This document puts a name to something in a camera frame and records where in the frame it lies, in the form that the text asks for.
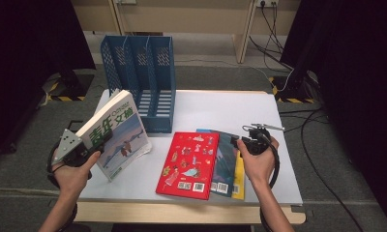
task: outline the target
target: wrist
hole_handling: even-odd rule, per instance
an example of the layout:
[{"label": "wrist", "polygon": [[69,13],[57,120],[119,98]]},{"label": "wrist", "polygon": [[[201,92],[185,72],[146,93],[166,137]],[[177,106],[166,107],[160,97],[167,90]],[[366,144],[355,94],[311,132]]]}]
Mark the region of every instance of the wrist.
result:
[{"label": "wrist", "polygon": [[251,181],[253,189],[256,195],[260,198],[265,196],[267,193],[270,193],[272,190],[269,186],[269,183],[266,181]]},{"label": "wrist", "polygon": [[61,190],[60,195],[58,197],[58,201],[65,202],[66,204],[73,204],[73,203],[76,203],[78,198],[79,198],[79,193],[76,193],[74,191]]}]

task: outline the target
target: yellow black tape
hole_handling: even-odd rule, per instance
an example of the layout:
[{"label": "yellow black tape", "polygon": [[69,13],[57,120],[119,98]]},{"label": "yellow black tape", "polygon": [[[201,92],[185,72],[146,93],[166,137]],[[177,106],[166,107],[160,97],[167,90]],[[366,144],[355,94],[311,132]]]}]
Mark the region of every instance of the yellow black tape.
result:
[{"label": "yellow black tape", "polygon": [[278,88],[276,85],[273,84],[274,77],[269,77],[269,81],[272,83],[272,93],[275,96],[275,100],[277,102],[290,102],[290,103],[313,103],[313,99],[306,99],[306,98],[282,98],[281,92],[278,91]]},{"label": "yellow black tape", "polygon": [[60,101],[60,102],[84,101],[84,99],[85,97],[48,96],[49,101]]}]

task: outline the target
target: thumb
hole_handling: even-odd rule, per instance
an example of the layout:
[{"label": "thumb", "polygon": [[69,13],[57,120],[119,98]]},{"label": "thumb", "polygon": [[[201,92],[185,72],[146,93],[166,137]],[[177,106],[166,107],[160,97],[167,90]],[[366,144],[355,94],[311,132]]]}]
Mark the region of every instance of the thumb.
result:
[{"label": "thumb", "polygon": [[82,168],[86,168],[87,170],[90,170],[92,166],[97,162],[98,158],[100,157],[101,152],[97,151],[93,155],[91,155],[90,158],[88,158],[88,161],[86,161],[84,164],[82,164]]},{"label": "thumb", "polygon": [[238,148],[239,148],[239,151],[242,154],[242,157],[244,156],[244,154],[248,154],[249,153],[248,148],[246,147],[246,145],[245,145],[244,141],[242,141],[242,139],[236,140],[236,144],[238,145]]}]

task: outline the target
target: file organizer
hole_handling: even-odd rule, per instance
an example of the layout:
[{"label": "file organizer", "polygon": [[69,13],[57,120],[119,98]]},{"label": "file organizer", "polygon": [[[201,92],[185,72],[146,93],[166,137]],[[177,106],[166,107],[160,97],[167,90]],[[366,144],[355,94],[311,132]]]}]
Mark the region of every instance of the file organizer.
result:
[{"label": "file organizer", "polygon": [[171,133],[176,94],[172,38],[105,36],[101,54],[109,94],[130,91],[145,130]]}]

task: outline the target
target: book cover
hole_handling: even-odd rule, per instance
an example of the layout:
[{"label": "book cover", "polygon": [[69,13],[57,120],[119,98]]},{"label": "book cover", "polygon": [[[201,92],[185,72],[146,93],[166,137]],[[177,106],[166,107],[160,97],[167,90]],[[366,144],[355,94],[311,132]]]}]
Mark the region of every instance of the book cover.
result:
[{"label": "book cover", "polygon": [[214,175],[212,177],[211,192],[231,197],[234,190],[233,181],[235,179],[236,155],[238,149],[230,143],[230,140],[231,137],[239,138],[239,136],[218,130],[197,129],[196,131],[215,132],[220,135]]},{"label": "book cover", "polygon": [[156,193],[209,199],[218,141],[218,133],[175,132]]},{"label": "book cover", "polygon": [[151,151],[152,144],[134,103],[133,95],[122,90],[112,95],[76,133],[87,148],[104,141],[97,165],[112,181],[134,159]]},{"label": "book cover", "polygon": [[245,176],[244,161],[241,157],[241,152],[238,151],[236,155],[235,179],[233,181],[232,198],[245,200]]}]

